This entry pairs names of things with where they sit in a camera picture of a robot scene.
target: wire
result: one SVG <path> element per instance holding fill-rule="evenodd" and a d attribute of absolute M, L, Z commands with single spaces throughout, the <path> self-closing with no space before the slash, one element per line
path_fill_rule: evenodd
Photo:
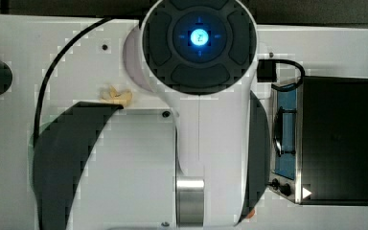
<path fill-rule="evenodd" d="M 306 76 L 306 71 L 304 70 L 304 67 L 302 65 L 300 65 L 299 63 L 297 63 L 293 60 L 288 60 L 288 59 L 272 59 L 272 60 L 274 60 L 276 63 L 280 63 L 280 64 L 293 65 L 293 66 L 295 66 L 295 68 L 297 68 L 300 71 L 300 74 L 301 74 L 300 80 L 298 82 L 288 84 L 288 85 L 285 85 L 285 86 L 277 86 L 275 84 L 271 84 L 272 89 L 277 90 L 279 92 L 289 92 L 289 91 L 295 90 L 301 84 L 303 84 L 304 77 Z"/>
<path fill-rule="evenodd" d="M 58 65 L 59 61 L 64 57 L 64 55 L 67 53 L 67 51 L 84 35 L 88 34 L 92 30 L 94 30 L 97 27 L 100 27 L 102 24 L 112 20 L 112 17 L 104 18 L 96 23 L 92 24 L 91 26 L 85 28 L 82 30 L 79 34 L 77 34 L 73 39 L 71 39 L 57 54 L 56 58 L 53 60 L 52 64 L 50 65 L 49 69 L 46 72 L 46 75 L 44 76 L 43 83 L 41 84 L 40 91 L 38 93 L 38 99 L 37 99 L 37 106 L 35 109 L 35 115 L 34 115 L 34 134 L 33 134 L 33 146 L 35 147 L 37 143 L 37 139 L 40 135 L 40 116 L 41 116 L 41 109 L 43 106 L 43 99 L 44 94 L 46 92 L 47 84 L 50 80 L 50 77 L 53 74 L 53 71 L 56 69 L 56 66 Z"/>

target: glowing blue button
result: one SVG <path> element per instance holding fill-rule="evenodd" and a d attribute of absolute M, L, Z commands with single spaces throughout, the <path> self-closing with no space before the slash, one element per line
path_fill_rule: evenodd
<path fill-rule="evenodd" d="M 208 43 L 208 33 L 202 29 L 196 29 L 191 33 L 191 42 L 196 46 L 203 46 Z"/>

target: screw hole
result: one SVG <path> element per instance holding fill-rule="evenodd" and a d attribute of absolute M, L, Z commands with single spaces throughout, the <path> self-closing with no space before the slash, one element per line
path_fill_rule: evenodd
<path fill-rule="evenodd" d="M 164 111 L 164 112 L 163 112 L 163 114 L 162 114 L 162 116 L 163 116 L 164 118 L 168 118 L 168 117 L 170 117 L 170 115 L 172 115 L 172 114 L 171 114 L 171 112 L 169 112 L 169 111 Z"/>

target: black connector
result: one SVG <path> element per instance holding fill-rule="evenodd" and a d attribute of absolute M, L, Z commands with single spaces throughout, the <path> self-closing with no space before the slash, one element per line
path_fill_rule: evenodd
<path fill-rule="evenodd" d="M 275 59 L 259 60 L 257 73 L 259 83 L 277 81 L 276 64 L 277 60 Z"/>

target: circular joint cover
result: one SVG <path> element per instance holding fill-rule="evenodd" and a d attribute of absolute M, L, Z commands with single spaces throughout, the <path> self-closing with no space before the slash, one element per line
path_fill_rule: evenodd
<path fill-rule="evenodd" d="M 256 54 L 256 30 L 237 0 L 164 0 L 144 26 L 146 62 L 176 91 L 205 95 L 235 84 Z"/>

